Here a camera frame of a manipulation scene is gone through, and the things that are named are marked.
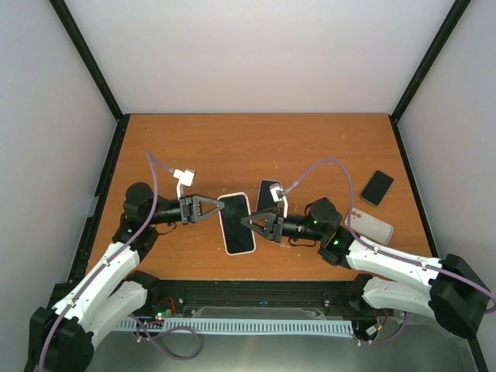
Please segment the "black phone green edge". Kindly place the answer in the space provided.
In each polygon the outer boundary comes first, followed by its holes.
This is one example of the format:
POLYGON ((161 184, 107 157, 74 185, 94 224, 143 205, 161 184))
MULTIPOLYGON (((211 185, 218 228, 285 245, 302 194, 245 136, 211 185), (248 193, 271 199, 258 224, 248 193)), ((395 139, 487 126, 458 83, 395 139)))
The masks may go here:
POLYGON ((383 201, 393 182, 393 177, 376 170, 361 191, 360 197, 367 203, 378 206, 383 201))

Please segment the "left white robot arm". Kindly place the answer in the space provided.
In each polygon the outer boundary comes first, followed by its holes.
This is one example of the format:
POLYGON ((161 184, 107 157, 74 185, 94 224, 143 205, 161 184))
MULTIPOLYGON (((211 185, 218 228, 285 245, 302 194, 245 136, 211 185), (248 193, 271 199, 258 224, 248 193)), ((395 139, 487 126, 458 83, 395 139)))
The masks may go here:
POLYGON ((148 184, 126 191, 119 227, 99 262, 59 301, 29 320, 28 361, 41 371, 84 371, 102 340, 134 311, 156 310, 157 278, 136 268, 157 241, 159 224, 198 223, 224 209, 203 195, 166 199, 148 184))

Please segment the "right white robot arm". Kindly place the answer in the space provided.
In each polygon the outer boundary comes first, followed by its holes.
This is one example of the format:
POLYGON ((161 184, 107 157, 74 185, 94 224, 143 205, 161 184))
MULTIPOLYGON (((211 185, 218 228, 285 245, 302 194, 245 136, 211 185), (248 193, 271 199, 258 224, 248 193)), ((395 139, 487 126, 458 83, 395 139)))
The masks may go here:
POLYGON ((350 304, 391 308, 434 319, 448 332, 472 339, 495 297, 462 257, 422 257, 388 248, 341 225, 343 217, 327 198, 311 203, 304 215, 270 208, 246 215, 241 223, 269 241, 283 237, 319 243, 318 253, 334 266, 361 270, 350 286, 350 304))

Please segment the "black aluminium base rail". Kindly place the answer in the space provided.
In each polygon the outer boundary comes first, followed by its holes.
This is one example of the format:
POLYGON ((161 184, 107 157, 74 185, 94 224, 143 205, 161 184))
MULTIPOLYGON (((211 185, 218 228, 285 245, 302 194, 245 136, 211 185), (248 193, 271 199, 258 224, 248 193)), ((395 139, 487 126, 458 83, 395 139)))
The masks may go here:
POLYGON ((351 305, 350 281, 175 281, 159 280, 153 297, 134 310, 151 317, 160 310, 174 309, 176 315, 191 310, 215 308, 301 308, 317 310, 327 317, 374 320, 371 308, 351 305))

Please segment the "left black frame post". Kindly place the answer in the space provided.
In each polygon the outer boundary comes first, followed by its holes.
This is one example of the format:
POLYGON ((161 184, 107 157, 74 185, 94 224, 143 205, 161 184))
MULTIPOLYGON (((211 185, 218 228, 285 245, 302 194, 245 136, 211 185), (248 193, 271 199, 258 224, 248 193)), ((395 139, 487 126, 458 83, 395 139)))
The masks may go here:
POLYGON ((112 116, 116 122, 122 122, 126 115, 119 107, 119 104, 116 101, 115 96, 113 95, 112 90, 104 77, 104 74, 98 66, 88 43, 80 31, 76 20, 67 6, 67 3, 63 0, 49 0, 49 3, 57 15, 57 18, 63 26, 66 34, 69 36, 75 50, 77 51, 77 54, 85 65, 86 70, 90 74, 109 111, 112 113, 112 116))

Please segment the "black frame post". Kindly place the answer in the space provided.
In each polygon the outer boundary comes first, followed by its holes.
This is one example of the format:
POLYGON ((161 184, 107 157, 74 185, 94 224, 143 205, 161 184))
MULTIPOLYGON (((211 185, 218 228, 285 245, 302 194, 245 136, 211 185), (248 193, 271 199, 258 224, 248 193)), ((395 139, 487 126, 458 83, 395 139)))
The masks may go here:
POLYGON ((119 107, 119 104, 116 101, 115 96, 113 95, 112 90, 104 77, 104 74, 98 66, 88 43, 80 31, 76 20, 67 6, 67 3, 63 0, 49 0, 49 3, 57 15, 57 18, 63 26, 66 34, 69 36, 75 50, 77 51, 77 54, 85 65, 86 70, 90 74, 109 111, 112 113, 112 116, 116 122, 122 122, 126 115, 119 107))
POLYGON ((422 82, 425 80, 438 56, 443 51, 444 46, 451 37, 459 21, 462 19, 470 3, 471 0, 456 0, 451 5, 443 22, 429 44, 427 51, 417 66, 415 73, 412 75, 412 78, 398 100, 393 112, 390 114, 391 124, 393 126, 396 126, 400 122, 401 117, 405 114, 417 91, 421 87, 422 82))

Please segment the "right black frame post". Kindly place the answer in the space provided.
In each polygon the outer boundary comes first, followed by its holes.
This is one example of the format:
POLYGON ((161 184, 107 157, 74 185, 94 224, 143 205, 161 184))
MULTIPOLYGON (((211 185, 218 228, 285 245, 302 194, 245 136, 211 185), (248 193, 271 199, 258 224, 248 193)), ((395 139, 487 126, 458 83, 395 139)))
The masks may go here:
POLYGON ((451 37, 459 21, 462 19, 470 3, 471 0, 456 0, 451 5, 443 22, 429 44, 427 51, 417 66, 415 73, 412 75, 412 78, 398 100, 393 112, 390 114, 391 124, 393 126, 396 126, 400 122, 401 117, 405 114, 417 91, 421 87, 422 82, 425 80, 438 56, 443 51, 444 46, 451 37))

